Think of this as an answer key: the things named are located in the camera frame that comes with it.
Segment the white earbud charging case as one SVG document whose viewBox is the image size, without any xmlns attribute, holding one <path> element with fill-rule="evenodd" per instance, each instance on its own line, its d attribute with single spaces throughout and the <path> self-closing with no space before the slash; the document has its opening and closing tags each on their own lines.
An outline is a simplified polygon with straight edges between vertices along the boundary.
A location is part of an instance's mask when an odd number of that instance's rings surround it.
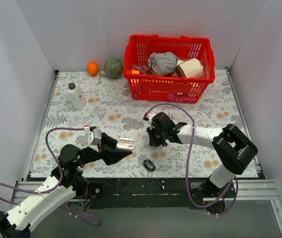
<svg viewBox="0 0 282 238">
<path fill-rule="evenodd" d="M 129 138 L 119 138 L 116 143 L 116 148 L 121 150 L 134 150 L 135 141 Z"/>
</svg>

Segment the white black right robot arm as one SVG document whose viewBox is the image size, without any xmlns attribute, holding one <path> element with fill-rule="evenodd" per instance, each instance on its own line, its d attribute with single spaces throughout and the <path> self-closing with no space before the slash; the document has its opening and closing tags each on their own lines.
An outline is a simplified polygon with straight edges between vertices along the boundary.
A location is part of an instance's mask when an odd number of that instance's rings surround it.
<svg viewBox="0 0 282 238">
<path fill-rule="evenodd" d="M 214 149 L 221 164 L 208 177 L 202 189 L 212 197 L 220 196 L 226 184 L 241 175 L 258 153 L 255 144 L 234 124 L 224 128 L 196 127 L 185 123 L 174 123 L 167 114 L 150 113 L 143 117 L 148 122 L 146 129 L 150 146 L 166 146 L 167 141 Z"/>
</svg>

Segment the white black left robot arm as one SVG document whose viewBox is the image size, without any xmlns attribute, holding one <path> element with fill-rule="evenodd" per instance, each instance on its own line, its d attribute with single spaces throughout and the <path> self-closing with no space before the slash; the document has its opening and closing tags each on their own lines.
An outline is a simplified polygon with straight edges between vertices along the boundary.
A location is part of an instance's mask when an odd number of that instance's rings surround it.
<svg viewBox="0 0 282 238">
<path fill-rule="evenodd" d="M 55 209 L 68 200 L 88 198 L 89 182 L 82 168 L 91 162 L 103 160 L 109 166 L 132 154 L 134 141 L 111 138 L 98 129 L 88 135 L 88 146 L 72 144 L 62 147 L 57 167 L 46 180 L 22 202 L 7 212 L 0 211 L 0 234 L 4 238 L 28 238 L 31 232 Z"/>
</svg>

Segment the black earbud charging case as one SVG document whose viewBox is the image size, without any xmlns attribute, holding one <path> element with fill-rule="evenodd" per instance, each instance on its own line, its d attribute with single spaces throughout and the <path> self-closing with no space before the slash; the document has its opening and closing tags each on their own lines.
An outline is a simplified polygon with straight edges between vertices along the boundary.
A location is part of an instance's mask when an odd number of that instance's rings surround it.
<svg viewBox="0 0 282 238">
<path fill-rule="evenodd" d="M 154 163 L 148 159 L 143 161 L 143 166 L 149 172 L 153 172 L 156 169 Z"/>
</svg>

